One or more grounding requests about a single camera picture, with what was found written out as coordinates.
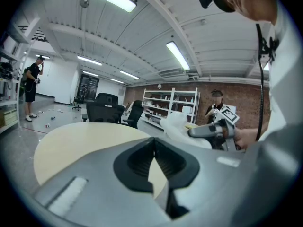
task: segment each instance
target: cap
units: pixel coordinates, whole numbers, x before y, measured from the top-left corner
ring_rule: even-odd
[[[221,91],[215,89],[214,91],[212,91],[212,96],[215,96],[215,97],[223,96],[223,93]]]
[[[42,56],[37,57],[37,59],[44,61],[44,58]]]
[[[229,7],[224,0],[213,0],[219,9],[226,13],[233,13],[235,10]]]

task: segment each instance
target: brick wall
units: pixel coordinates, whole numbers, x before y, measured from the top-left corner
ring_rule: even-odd
[[[158,90],[157,85],[142,87],[128,87],[125,92],[124,105],[135,100],[142,100],[144,89]],[[229,83],[169,83],[162,84],[162,90],[194,91],[198,88],[201,93],[196,124],[206,123],[205,113],[207,108],[213,104],[211,91],[214,89],[223,92],[223,102],[237,107],[237,115],[240,117],[236,126],[239,128],[257,128],[260,109],[260,86],[229,84]],[[268,89],[264,89],[264,118],[268,122],[270,116]]]

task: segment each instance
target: black office chair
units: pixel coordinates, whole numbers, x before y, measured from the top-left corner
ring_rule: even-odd
[[[118,105],[118,97],[108,93],[99,93],[96,96],[95,102],[109,105]]]
[[[86,104],[86,110],[87,114],[82,115],[84,122],[88,119],[90,122],[117,123],[119,119],[118,109],[114,106],[89,102]]]
[[[133,107],[131,110],[131,113],[129,114],[128,119],[123,119],[123,122],[126,122],[127,124],[123,125],[128,125],[130,127],[133,127],[135,129],[138,128],[137,124],[138,121],[143,113],[144,108],[142,107],[142,101],[134,101]]]
[[[77,110],[79,111],[79,108],[81,108],[80,104],[84,103],[85,96],[87,95],[87,89],[85,87],[83,87],[83,90],[81,90],[81,93],[82,93],[81,96],[74,99],[74,102],[77,103],[77,106],[73,107],[72,109],[77,108]]]
[[[80,104],[83,104],[84,101],[83,101],[83,99],[81,99],[81,98],[75,98],[75,99],[74,99],[74,102],[77,103],[77,106],[73,107],[72,109],[77,108],[77,110],[79,111],[79,108],[82,108],[82,107],[80,107]]]
[[[121,117],[122,117],[125,109],[124,109],[124,106],[121,106],[121,105],[116,105],[116,107],[118,109],[118,116],[119,116],[118,122],[121,123]]]

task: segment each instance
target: beige tabletop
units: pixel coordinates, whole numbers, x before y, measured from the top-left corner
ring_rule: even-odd
[[[34,171],[40,185],[58,172],[96,150],[150,137],[148,134],[120,124],[80,122],[59,127],[38,144],[34,155]],[[157,197],[165,186],[166,177],[154,159],[149,182]]]

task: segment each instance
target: person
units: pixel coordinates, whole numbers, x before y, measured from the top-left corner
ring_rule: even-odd
[[[300,33],[279,0],[213,0],[224,12],[238,12],[253,21],[267,21],[274,26],[279,45],[271,60],[269,72],[269,98],[271,115],[262,126],[261,138],[289,124],[303,122],[302,97],[295,89],[302,88],[303,50]],[[235,129],[235,142],[247,148],[256,141],[258,129]]]
[[[27,70],[27,82],[25,86],[25,120],[32,122],[31,118],[36,118],[37,115],[32,112],[32,102],[35,100],[36,87],[39,83],[38,75],[43,74],[43,61],[44,58],[39,56],[35,63],[33,63]]]
[[[212,91],[212,99],[214,104],[210,105],[205,113],[205,118],[208,118],[207,124],[213,123],[215,114],[220,111],[225,105],[223,104],[223,93],[219,90]]]

